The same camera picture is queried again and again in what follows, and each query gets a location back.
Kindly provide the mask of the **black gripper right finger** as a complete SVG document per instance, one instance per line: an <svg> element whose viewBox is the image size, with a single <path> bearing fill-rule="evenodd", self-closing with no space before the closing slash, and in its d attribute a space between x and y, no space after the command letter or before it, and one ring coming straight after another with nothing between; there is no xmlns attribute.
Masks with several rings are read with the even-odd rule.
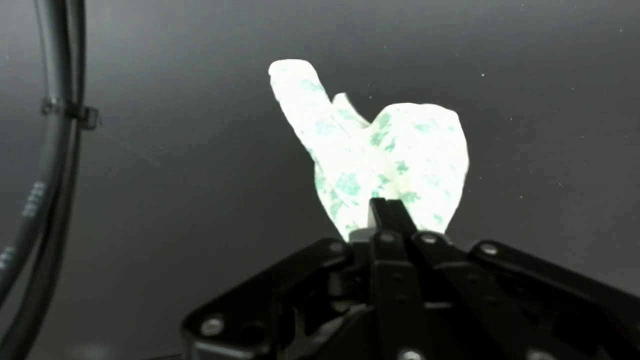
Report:
<svg viewBox="0 0 640 360"><path fill-rule="evenodd" d="M419 334L431 334L431 354L451 360L569 360L573 350L540 331L498 284L498 278L457 251L445 235L419 231L401 200L387 202L388 255L398 275L413 275L421 305L438 296L449 311L433 309Z"/></svg>

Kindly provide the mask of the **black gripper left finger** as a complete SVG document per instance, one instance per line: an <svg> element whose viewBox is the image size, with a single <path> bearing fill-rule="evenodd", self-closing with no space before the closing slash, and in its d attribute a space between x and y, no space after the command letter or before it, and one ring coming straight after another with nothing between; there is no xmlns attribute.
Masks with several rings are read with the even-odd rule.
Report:
<svg viewBox="0 0 640 360"><path fill-rule="evenodd" d="M398 200L373 198L368 226L353 235L368 246L370 301L383 360L426 360L422 294L407 252L404 210Z"/></svg>

